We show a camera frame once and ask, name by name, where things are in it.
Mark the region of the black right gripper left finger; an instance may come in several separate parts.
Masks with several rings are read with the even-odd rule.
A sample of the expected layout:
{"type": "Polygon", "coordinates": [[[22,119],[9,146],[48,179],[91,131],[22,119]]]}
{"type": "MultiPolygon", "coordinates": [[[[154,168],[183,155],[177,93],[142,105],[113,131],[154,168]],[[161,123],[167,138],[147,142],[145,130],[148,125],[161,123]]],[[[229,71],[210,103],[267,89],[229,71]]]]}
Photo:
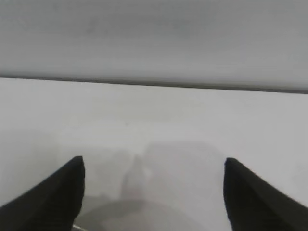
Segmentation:
{"type": "Polygon", "coordinates": [[[70,231],[82,207],[85,167],[75,156],[44,181],[1,206],[2,231],[70,231]]]}

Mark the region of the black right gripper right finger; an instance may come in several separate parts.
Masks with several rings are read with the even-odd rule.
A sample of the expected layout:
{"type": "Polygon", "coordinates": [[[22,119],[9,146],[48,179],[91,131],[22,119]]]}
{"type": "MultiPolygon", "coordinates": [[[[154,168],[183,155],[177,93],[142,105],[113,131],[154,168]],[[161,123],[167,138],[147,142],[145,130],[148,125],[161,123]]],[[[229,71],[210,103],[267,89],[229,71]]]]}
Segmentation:
{"type": "Polygon", "coordinates": [[[264,181],[235,158],[227,158],[223,197],[234,231],[306,231],[308,209],[264,181]]]}

